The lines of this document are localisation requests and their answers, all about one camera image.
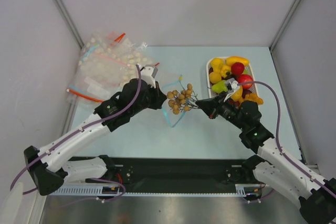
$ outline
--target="perforated metal rail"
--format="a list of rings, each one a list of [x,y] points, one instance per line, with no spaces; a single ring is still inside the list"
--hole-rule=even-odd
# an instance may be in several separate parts
[[[63,185],[51,195],[58,196],[115,196],[115,193],[102,193],[107,185]],[[158,197],[245,197],[243,186],[236,186],[236,193],[227,194],[157,194],[157,193],[125,193],[125,196],[158,196]]]

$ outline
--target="gray floor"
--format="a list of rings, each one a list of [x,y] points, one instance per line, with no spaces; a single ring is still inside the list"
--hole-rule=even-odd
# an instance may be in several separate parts
[[[88,200],[53,210],[76,199],[80,197],[48,196],[40,224],[306,223],[298,209],[277,193],[261,204],[224,197],[122,197],[107,204]]]

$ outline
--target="white tray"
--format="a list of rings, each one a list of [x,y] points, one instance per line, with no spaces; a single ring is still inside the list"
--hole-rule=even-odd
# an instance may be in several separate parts
[[[223,59],[225,61],[227,58],[229,58],[229,56],[228,57],[216,57],[216,58]],[[212,84],[210,83],[210,80],[209,80],[209,70],[211,68],[210,62],[213,59],[214,58],[210,59],[206,64],[206,80],[208,82],[207,85],[209,87],[208,92],[209,92],[209,97],[210,98],[215,97],[217,95],[214,91],[212,91],[212,89],[211,89]],[[253,71],[252,71],[252,67],[250,66],[250,64],[245,67],[245,70],[247,71],[247,74],[250,75],[253,78],[253,80],[255,80],[254,74],[253,74]],[[255,93],[259,96],[258,89],[257,89],[257,86],[255,84],[253,84],[251,86],[251,88],[249,88],[249,90],[252,91],[252,93]]]

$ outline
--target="white table surface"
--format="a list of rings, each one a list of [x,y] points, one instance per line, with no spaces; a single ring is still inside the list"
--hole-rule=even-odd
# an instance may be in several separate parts
[[[208,98],[206,63],[214,57],[242,56],[250,61],[255,80],[269,84],[277,92],[281,104],[280,142],[294,157],[301,159],[299,146],[282,95],[274,64],[267,47],[148,47],[146,54],[160,62],[161,73],[183,75],[183,83],[191,83],[199,99]],[[264,105],[259,106],[262,124],[275,134],[277,107],[271,92],[258,85]],[[92,113],[77,106],[72,127]],[[170,128],[161,110],[144,110],[130,123],[97,139],[77,156],[141,158],[246,159],[254,153],[238,137],[240,130],[223,118],[210,120],[201,110],[187,112],[181,122]]]

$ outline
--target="white wall panel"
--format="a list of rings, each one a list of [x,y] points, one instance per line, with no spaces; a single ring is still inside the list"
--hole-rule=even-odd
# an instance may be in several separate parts
[[[308,162],[336,176],[336,0],[303,0],[275,50]]]
[[[25,167],[23,151],[56,139],[66,113],[65,89],[79,48],[52,0],[0,0],[0,203]],[[33,182],[25,173],[25,189]],[[24,196],[17,223],[34,196]]]
[[[64,2],[84,40],[103,28],[154,46],[269,46],[293,0]]]

